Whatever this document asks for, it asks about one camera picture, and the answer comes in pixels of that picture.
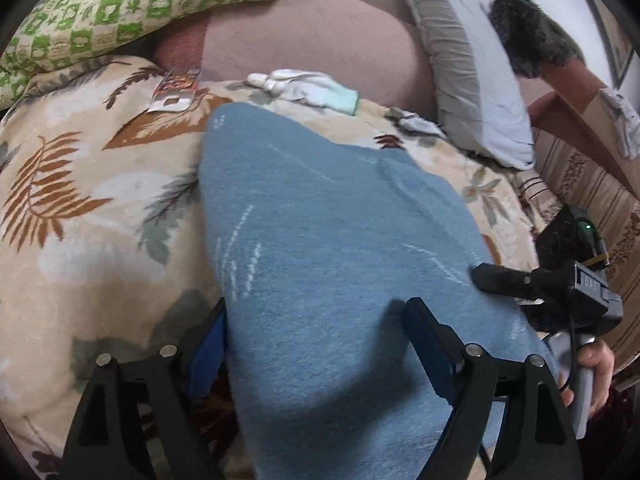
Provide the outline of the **person's right hand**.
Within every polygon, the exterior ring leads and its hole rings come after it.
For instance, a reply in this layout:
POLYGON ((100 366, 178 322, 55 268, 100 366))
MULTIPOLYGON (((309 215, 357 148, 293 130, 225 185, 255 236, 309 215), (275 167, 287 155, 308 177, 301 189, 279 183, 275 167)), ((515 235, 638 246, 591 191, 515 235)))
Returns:
POLYGON ((608 403, 615 356, 610 346, 602 339, 596 339, 583 346, 576 354, 577 364, 593 372, 592 397, 589 417, 596 416, 608 403))

